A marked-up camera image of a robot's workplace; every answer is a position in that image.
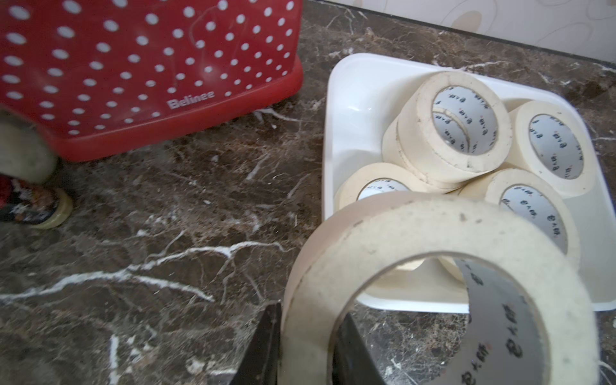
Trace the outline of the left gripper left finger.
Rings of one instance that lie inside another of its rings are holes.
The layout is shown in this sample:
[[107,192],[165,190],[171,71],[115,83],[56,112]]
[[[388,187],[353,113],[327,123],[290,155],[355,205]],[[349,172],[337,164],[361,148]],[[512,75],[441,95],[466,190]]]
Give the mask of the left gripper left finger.
[[277,384],[281,322],[281,303],[268,305],[230,385]]

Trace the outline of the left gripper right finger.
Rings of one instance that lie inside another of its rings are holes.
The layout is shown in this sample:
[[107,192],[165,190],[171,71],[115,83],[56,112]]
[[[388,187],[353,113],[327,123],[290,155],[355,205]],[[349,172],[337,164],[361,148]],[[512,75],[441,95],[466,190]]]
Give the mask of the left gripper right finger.
[[385,385],[351,314],[336,333],[332,360],[333,385]]

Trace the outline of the masking tape roll two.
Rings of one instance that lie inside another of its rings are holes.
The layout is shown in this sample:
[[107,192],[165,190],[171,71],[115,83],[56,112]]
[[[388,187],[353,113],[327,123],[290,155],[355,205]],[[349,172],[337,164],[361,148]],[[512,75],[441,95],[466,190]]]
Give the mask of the masking tape roll two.
[[513,144],[505,163],[531,172],[564,198],[595,187],[594,151],[574,115],[544,101],[529,101],[509,113]]

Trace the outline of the white plastic storage tray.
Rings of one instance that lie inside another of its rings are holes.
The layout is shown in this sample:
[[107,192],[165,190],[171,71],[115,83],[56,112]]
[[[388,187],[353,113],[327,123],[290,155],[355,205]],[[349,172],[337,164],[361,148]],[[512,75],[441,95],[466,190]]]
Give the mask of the white plastic storage tray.
[[[335,194],[360,168],[382,158],[382,137],[425,78],[441,67],[374,54],[355,54],[332,70],[323,142],[322,216],[335,210]],[[602,174],[595,187],[565,201],[581,238],[579,275],[596,311],[615,308],[615,213]],[[394,271],[371,284],[358,301],[390,311],[468,312],[466,285],[435,260],[414,271]]]

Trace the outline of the red polka dot toaster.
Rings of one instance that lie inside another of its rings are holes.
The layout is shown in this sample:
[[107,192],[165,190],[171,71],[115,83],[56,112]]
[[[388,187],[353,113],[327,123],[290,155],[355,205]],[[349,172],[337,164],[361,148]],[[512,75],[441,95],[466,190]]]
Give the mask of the red polka dot toaster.
[[88,161],[296,94],[300,1],[4,1],[1,105]]

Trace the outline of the masking tape roll four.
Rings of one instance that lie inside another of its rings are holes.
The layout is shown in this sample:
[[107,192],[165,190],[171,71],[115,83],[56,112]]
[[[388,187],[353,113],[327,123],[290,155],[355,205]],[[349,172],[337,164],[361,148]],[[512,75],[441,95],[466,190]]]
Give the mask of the masking tape roll four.
[[489,173],[462,189],[426,194],[417,209],[436,230],[420,250],[469,290],[531,293],[579,287],[581,241],[560,195],[518,168]]

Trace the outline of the masking tape roll three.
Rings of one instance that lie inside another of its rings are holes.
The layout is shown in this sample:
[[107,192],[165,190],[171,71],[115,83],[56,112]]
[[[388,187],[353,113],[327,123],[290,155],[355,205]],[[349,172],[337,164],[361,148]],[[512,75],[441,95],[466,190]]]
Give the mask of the masking tape roll three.
[[309,237],[282,303],[281,384],[332,382],[354,302],[468,311],[439,384],[595,384],[598,332],[586,288],[536,226],[483,201],[390,192],[348,205]]

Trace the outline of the masking tape roll five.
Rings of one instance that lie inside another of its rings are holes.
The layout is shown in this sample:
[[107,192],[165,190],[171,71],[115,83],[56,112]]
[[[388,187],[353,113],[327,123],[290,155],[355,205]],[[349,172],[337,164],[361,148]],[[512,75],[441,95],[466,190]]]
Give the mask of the masking tape roll five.
[[427,193],[428,188],[414,174],[398,165],[374,163],[352,174],[335,194],[335,212],[346,206],[382,193]]

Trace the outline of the masking tape roll one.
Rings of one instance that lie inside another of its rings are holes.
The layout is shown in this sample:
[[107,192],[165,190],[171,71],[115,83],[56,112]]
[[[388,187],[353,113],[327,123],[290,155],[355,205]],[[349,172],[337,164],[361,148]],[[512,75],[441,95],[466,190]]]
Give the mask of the masking tape roll one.
[[503,165],[513,125],[496,93],[462,72],[427,77],[383,134],[383,160],[449,193]]

